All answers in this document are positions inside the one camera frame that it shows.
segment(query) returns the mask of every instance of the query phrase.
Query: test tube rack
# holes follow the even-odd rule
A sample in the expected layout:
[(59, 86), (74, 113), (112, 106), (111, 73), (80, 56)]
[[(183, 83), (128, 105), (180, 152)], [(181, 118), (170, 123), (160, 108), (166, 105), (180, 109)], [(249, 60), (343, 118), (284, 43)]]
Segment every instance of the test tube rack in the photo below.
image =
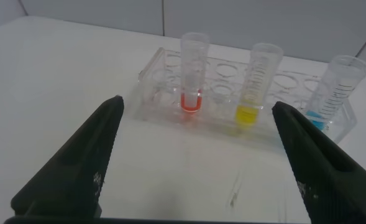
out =
[[(201, 109), (187, 114), (180, 107), (180, 53), (159, 48), (139, 74), (139, 84), (131, 110), (135, 119), (226, 134), (249, 141), (262, 140), (280, 144), (280, 137), (272, 115), (277, 101), (294, 106), (304, 114), (306, 104), (316, 89), (321, 76), (295, 71), (277, 71), (258, 113), (256, 123), (242, 129), (235, 121), (240, 91), (247, 64), (208, 58), (202, 93)], [(319, 118), (306, 115), (313, 121)], [(348, 99), (335, 117), (325, 125), (325, 133), (335, 143), (356, 125), (355, 114)]]

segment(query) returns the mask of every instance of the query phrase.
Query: blue liquid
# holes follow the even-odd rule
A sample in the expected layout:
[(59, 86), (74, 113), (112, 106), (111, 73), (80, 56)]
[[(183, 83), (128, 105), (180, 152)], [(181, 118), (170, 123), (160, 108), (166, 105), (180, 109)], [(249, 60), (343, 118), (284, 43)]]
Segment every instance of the blue liquid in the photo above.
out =
[[(313, 111), (307, 111), (306, 115), (313, 116), (315, 118), (323, 118), (321, 115), (319, 115)], [(315, 125), (315, 127), (317, 127), (321, 131), (325, 128), (325, 123), (323, 123), (323, 122), (312, 121), (312, 120), (310, 120), (310, 121), (313, 123), (313, 125)]]

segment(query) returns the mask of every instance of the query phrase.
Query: test tube with yellow liquid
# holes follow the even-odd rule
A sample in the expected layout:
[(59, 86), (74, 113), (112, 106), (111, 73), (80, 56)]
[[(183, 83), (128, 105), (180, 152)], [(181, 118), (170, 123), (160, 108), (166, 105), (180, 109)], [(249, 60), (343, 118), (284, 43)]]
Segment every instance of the test tube with yellow liquid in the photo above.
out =
[(283, 50), (276, 45), (259, 43), (252, 47), (236, 111), (236, 122), (240, 127), (255, 124), (282, 57)]

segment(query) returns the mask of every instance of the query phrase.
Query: rack hole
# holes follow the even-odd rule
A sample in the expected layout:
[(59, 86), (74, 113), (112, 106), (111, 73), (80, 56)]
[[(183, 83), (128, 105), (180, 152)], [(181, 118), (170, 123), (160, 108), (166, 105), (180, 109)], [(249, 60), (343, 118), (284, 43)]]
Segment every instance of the rack hole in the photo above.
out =
[(223, 78), (230, 78), (238, 74), (238, 69), (235, 66), (221, 63), (217, 65), (216, 73)]
[(315, 89), (318, 86), (319, 81), (317, 80), (305, 80), (304, 81), (304, 87), (310, 91), (310, 92), (314, 92)]
[(287, 75), (275, 75), (274, 82), (278, 86), (287, 89), (296, 88), (298, 84), (296, 79)]
[(180, 66), (181, 58), (178, 55), (167, 55), (166, 56), (166, 66), (167, 67), (177, 67)]

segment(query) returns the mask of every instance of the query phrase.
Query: test tube with blue liquid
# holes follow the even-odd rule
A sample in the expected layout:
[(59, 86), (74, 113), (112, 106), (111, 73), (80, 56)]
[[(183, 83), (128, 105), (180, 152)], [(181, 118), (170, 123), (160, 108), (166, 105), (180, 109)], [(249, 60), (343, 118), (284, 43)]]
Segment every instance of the test tube with blue liquid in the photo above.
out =
[(348, 55), (335, 56), (307, 104), (306, 115), (319, 118), (312, 123), (323, 130), (365, 77), (366, 62)]

